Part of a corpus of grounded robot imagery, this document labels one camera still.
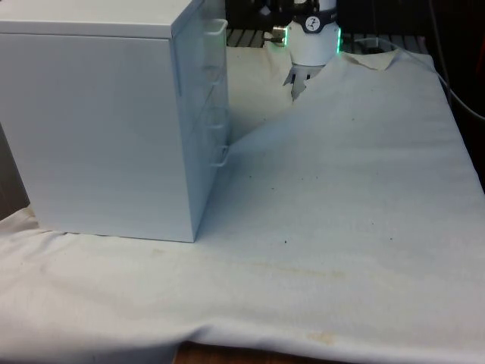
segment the wooden surface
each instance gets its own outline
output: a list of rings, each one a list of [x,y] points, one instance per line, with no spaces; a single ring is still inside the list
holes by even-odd
[[[174,364],[343,364],[268,351],[183,343]]]

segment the cable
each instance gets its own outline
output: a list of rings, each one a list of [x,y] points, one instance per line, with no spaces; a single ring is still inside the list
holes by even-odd
[[[440,57],[441,67],[443,67],[443,73],[445,74],[446,79],[446,96],[448,98],[448,103],[451,106],[452,104],[452,88],[451,83],[449,82],[448,70],[446,69],[446,62],[445,57],[443,56],[443,49],[441,48],[441,39],[440,39],[440,32],[438,31],[438,23],[437,17],[434,12],[433,0],[428,0],[428,4],[430,6],[430,13],[431,13],[431,20],[433,23],[433,31],[434,37],[436,38],[436,46],[438,47],[438,55]]]
[[[372,40],[375,40],[376,37],[371,37],[371,38],[362,38],[362,39],[354,39],[354,42],[356,43],[359,43],[359,42],[369,42],[369,41],[372,41]],[[384,44],[387,44],[389,46],[393,46],[397,49],[399,49],[401,52],[404,52],[405,54],[407,54],[409,57],[413,58],[415,61],[417,61],[418,63],[424,65],[427,69],[429,69],[431,72],[434,72],[438,77],[439,79],[441,80],[441,82],[443,82],[444,84],[446,84],[446,80],[443,78],[443,76],[441,76],[438,71],[436,71],[433,67],[431,67],[428,63],[422,61],[421,59],[419,59],[418,57],[416,57],[415,55],[413,55],[410,51],[404,49],[404,48],[401,48],[399,47],[397,44],[394,44],[388,40],[385,40],[385,39],[382,39],[382,38],[379,38],[379,42],[382,42]],[[455,91],[453,91],[451,88],[449,89],[449,93],[452,97],[455,98],[456,101],[458,101],[458,103],[466,110],[468,111],[470,114],[472,114],[473,116],[475,116],[477,119],[479,120],[482,120],[482,121],[485,121],[485,116],[483,115],[480,115],[478,114],[477,112],[473,111],[470,107],[468,107],[467,104],[465,104],[462,99],[460,99],[458,97],[458,95],[456,95]]]

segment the white box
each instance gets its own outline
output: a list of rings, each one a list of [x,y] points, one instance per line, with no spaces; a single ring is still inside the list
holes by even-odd
[[[0,2],[1,122],[41,227],[192,242],[227,154],[224,1]]]

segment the tablecloth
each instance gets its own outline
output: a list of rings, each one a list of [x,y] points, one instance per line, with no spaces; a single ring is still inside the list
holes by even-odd
[[[0,222],[0,357],[170,362],[193,340],[485,362],[485,198],[437,76],[336,57],[269,114],[231,146],[194,244]]]

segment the metal grate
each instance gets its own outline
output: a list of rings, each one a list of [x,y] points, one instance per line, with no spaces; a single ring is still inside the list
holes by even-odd
[[[264,32],[261,30],[241,30],[231,29],[227,31],[227,46],[229,47],[250,47],[262,48]],[[342,50],[348,53],[362,54],[362,47],[354,43],[354,39],[371,38],[375,34],[343,34]],[[427,55],[425,38],[423,36],[403,36],[396,34],[379,34],[380,38],[397,44],[410,52]],[[375,47],[375,42],[366,42],[366,47]],[[385,52],[394,50],[394,47],[386,44],[379,44],[379,47]]]

